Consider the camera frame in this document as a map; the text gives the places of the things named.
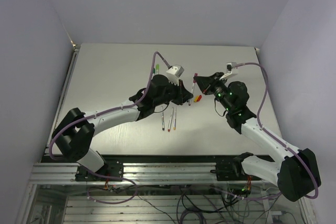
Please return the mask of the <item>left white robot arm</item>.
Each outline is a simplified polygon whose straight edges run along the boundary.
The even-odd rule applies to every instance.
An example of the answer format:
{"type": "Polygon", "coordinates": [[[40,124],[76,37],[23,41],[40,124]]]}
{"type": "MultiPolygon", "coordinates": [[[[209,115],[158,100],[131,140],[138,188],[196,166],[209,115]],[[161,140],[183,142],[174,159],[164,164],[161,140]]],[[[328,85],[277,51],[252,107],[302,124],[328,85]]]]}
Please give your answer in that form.
{"type": "Polygon", "coordinates": [[[88,169],[94,180],[102,180],[108,174],[108,164],[90,147],[96,135],[120,124],[145,119],[154,114],[158,106],[183,105],[192,97],[182,80],[173,84],[166,76],[157,74],[145,88],[115,108],[92,113],[71,109],[54,130],[49,146],[56,145],[63,158],[88,169]]]}

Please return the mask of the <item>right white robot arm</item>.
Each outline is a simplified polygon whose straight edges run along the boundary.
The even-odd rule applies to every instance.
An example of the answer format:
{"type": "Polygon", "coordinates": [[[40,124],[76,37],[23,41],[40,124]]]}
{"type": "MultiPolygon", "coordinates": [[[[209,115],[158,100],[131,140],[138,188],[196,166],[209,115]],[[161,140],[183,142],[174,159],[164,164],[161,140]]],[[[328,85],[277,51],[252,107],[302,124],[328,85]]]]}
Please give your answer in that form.
{"type": "Polygon", "coordinates": [[[247,106],[246,85],[240,81],[226,84],[222,75],[217,72],[209,77],[197,76],[194,81],[202,94],[213,95],[223,106],[231,128],[266,150],[272,158],[270,162],[250,152],[242,153],[233,160],[232,175],[239,180],[248,175],[266,180],[292,202],[309,193],[317,198],[321,179],[314,152],[308,148],[301,150],[264,127],[247,106]]]}

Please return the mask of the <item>magenta pen cap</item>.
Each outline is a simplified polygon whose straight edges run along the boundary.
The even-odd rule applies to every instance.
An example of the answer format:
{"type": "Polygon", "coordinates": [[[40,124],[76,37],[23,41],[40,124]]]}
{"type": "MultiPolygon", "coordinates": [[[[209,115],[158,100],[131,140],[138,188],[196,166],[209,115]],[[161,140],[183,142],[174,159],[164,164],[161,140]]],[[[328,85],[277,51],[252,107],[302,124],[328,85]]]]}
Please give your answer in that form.
{"type": "Polygon", "coordinates": [[[197,78],[197,76],[198,76],[198,74],[195,73],[195,74],[194,74],[194,77],[193,77],[194,82],[196,82],[196,78],[197,78]]]}

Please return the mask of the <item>blue end white pen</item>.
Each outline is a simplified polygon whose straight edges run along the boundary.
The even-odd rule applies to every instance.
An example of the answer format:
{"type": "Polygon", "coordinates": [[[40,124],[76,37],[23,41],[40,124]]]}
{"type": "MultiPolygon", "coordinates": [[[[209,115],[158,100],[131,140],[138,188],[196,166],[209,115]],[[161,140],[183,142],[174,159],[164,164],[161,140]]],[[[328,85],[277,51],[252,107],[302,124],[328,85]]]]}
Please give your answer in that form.
{"type": "Polygon", "coordinates": [[[164,108],[163,106],[161,106],[161,109],[162,111],[160,112],[161,113],[161,124],[162,124],[162,131],[165,131],[165,120],[164,120],[164,108]]]}

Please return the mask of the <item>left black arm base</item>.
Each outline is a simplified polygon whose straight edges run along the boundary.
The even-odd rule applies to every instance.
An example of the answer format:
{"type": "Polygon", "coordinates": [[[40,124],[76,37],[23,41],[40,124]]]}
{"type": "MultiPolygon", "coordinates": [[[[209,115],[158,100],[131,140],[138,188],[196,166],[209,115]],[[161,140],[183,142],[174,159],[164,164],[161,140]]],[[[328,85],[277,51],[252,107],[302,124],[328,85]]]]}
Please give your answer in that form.
{"type": "Polygon", "coordinates": [[[100,182],[107,180],[107,176],[116,177],[111,181],[120,181],[123,175],[123,165],[118,160],[107,162],[95,151],[89,151],[82,159],[78,161],[80,165],[75,175],[77,182],[100,182]]]}

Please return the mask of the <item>magenta end white pen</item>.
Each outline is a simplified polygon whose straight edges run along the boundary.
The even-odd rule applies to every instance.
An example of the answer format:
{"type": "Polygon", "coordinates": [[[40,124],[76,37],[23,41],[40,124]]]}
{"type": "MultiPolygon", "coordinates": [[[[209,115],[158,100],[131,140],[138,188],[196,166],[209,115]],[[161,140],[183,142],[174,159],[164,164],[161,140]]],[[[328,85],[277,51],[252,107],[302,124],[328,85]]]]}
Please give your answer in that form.
{"type": "MultiPolygon", "coordinates": [[[[196,82],[194,82],[194,80],[193,80],[192,88],[191,88],[191,94],[192,95],[194,94],[195,84],[196,84],[196,82]]],[[[188,100],[188,106],[191,106],[192,98],[193,98],[193,96],[188,100]]]]}

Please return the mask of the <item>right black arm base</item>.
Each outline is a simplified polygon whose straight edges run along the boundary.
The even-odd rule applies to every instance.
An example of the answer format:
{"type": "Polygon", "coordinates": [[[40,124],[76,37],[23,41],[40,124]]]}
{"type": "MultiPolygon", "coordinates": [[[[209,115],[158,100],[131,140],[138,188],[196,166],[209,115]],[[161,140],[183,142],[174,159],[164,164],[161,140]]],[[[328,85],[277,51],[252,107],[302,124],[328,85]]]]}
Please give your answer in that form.
{"type": "Polygon", "coordinates": [[[216,156],[215,168],[211,169],[210,173],[216,175],[217,181],[245,180],[249,175],[243,171],[242,161],[250,156],[254,155],[245,152],[238,156],[216,156]]]}

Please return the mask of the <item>red end white pen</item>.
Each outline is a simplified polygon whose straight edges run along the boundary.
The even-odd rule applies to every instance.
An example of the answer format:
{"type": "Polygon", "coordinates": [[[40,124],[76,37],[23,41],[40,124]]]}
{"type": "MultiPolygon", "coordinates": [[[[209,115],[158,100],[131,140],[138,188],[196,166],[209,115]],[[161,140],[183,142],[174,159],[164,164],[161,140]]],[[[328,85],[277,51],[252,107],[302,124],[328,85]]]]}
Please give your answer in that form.
{"type": "Polygon", "coordinates": [[[173,124],[173,118],[174,118],[174,108],[172,108],[169,123],[168,123],[168,128],[167,131],[170,132],[173,124]]]}

